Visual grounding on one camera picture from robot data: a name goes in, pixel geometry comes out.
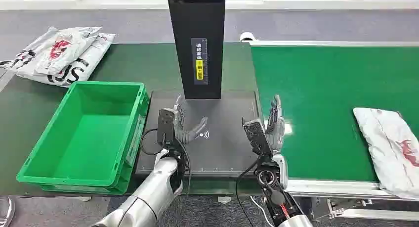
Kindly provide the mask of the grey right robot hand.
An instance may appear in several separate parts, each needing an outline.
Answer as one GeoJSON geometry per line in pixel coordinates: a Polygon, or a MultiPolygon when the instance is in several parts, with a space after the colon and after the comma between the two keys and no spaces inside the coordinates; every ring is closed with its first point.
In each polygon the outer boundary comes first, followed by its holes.
{"type": "Polygon", "coordinates": [[[265,137],[274,154],[280,153],[285,135],[285,119],[282,115],[282,105],[278,94],[270,102],[270,110],[265,137]]]}

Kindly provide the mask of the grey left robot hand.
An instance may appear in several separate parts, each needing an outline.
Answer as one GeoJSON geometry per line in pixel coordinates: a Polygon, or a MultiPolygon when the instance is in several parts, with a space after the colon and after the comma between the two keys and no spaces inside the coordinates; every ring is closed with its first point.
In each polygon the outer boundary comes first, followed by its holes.
{"type": "Polygon", "coordinates": [[[199,136],[202,130],[207,125],[208,117],[203,117],[199,124],[197,124],[191,130],[184,129],[184,119],[186,110],[182,108],[182,102],[184,101],[183,95],[179,95],[173,106],[174,110],[174,134],[175,137],[182,144],[188,144],[199,136]]]}

